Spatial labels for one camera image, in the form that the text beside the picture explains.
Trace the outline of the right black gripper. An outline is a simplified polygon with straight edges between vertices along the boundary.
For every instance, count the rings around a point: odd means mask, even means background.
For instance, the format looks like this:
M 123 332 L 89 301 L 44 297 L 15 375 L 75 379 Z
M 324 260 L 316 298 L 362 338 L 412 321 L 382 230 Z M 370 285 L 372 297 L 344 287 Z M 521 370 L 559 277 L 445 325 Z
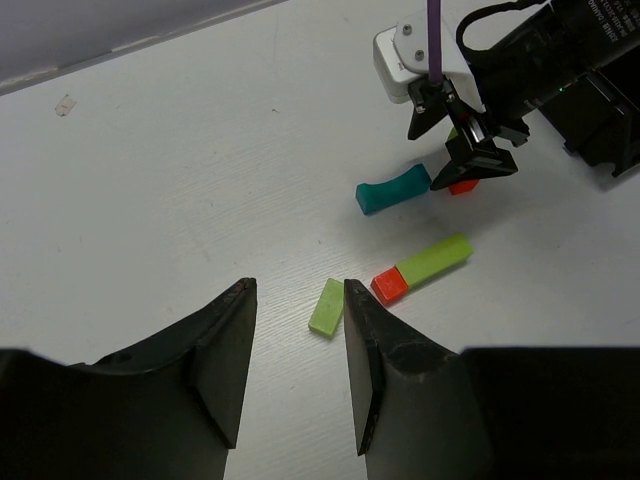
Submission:
M 591 166 L 611 163 L 619 176 L 639 163 L 639 4 L 636 1 L 548 1 L 486 50 L 464 41 L 482 19 L 530 7 L 511 1 L 478 9 L 457 26 L 456 44 L 467 61 L 486 108 L 485 139 L 462 125 L 461 106 L 451 110 L 460 135 L 445 142 L 449 162 L 431 183 L 438 191 L 470 180 L 517 172 L 512 154 L 493 141 L 519 146 L 529 129 L 523 118 L 541 109 L 570 151 Z M 407 138 L 417 140 L 448 112 L 441 92 L 410 93 L 414 105 Z

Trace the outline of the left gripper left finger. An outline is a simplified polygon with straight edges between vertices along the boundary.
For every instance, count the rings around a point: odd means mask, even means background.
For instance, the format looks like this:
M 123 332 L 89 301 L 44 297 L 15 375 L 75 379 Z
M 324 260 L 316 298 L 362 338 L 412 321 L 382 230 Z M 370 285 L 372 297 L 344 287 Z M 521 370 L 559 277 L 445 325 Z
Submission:
M 238 280 L 98 362 L 1 353 L 5 479 L 220 479 L 236 446 L 257 318 Z

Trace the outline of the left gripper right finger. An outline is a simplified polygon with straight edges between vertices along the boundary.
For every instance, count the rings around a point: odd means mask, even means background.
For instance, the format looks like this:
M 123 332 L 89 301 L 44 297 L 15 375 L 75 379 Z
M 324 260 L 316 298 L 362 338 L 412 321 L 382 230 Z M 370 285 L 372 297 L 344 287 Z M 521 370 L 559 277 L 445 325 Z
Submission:
M 371 479 L 635 479 L 635 347 L 455 353 L 344 283 L 356 450 Z

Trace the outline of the red cube block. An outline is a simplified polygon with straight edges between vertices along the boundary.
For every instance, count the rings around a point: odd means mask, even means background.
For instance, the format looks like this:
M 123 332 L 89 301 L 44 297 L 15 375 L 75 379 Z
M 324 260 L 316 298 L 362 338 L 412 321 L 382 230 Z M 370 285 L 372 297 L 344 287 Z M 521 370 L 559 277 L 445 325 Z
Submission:
M 375 276 L 370 286 L 378 301 L 384 306 L 396 303 L 409 292 L 409 285 L 396 267 Z
M 449 193 L 452 196 L 462 195 L 473 191 L 479 184 L 478 179 L 465 180 L 448 186 Z

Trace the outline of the teal arch block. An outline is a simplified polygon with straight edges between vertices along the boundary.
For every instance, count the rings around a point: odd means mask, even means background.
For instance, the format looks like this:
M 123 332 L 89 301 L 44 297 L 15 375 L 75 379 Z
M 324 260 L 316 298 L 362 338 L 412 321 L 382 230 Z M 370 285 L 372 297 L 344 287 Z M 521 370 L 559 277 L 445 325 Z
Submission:
M 355 199 L 364 215 L 373 215 L 427 193 L 431 183 L 431 176 L 425 166 L 416 164 L 386 182 L 359 184 Z

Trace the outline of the long green block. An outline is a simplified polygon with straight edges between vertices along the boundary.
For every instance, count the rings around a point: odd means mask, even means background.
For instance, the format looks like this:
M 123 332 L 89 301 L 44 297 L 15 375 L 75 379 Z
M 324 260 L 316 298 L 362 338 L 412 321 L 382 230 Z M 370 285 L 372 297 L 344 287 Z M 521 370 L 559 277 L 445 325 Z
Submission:
M 474 250 L 462 234 L 452 235 L 398 262 L 395 267 L 409 288 L 464 263 Z

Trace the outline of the small green cube block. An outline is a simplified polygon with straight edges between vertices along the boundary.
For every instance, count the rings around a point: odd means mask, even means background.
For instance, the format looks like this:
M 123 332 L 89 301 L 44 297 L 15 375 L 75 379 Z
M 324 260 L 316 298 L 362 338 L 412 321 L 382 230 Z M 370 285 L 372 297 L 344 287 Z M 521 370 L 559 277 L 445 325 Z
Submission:
M 457 142 L 459 140 L 462 140 L 462 137 L 460 136 L 460 134 L 458 133 L 458 131 L 456 130 L 456 128 L 452 128 L 446 142 Z

